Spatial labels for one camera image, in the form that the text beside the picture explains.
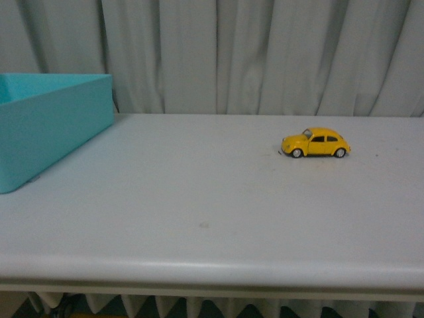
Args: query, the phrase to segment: curtain fold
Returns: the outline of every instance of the curtain fold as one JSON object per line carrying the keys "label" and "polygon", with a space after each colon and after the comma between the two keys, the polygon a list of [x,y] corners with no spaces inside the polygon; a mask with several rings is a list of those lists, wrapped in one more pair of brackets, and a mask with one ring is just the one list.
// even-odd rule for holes
{"label": "curtain fold", "polygon": [[[52,299],[62,298],[62,293],[31,293],[30,299],[37,311],[44,306],[50,312],[57,303]],[[154,296],[148,301],[145,295],[85,294],[85,300],[93,313],[98,313],[114,298],[120,298],[129,318],[141,317],[141,308],[150,306],[161,318],[177,315],[187,318],[198,317],[299,317],[299,318],[424,318],[424,303],[396,301],[347,301],[312,299],[233,298],[233,297],[177,297]],[[216,310],[202,312],[205,303]]]}
{"label": "curtain fold", "polygon": [[123,113],[422,116],[421,0],[4,0],[0,72],[111,73]]}

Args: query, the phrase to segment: tabletop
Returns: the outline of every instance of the tabletop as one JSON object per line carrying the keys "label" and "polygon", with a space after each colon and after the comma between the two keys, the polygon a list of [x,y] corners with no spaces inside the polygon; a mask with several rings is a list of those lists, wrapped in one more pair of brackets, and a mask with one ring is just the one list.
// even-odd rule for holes
{"label": "tabletop", "polygon": [[[307,127],[351,153],[278,153]],[[423,158],[422,118],[117,115],[0,195],[0,285],[423,295]]]}

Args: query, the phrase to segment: plastic bin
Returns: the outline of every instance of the plastic bin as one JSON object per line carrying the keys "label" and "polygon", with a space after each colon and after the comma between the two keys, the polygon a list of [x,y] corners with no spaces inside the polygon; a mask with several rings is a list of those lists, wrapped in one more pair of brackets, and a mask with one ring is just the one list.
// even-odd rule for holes
{"label": "plastic bin", "polygon": [[0,193],[113,123],[112,76],[0,74]]}

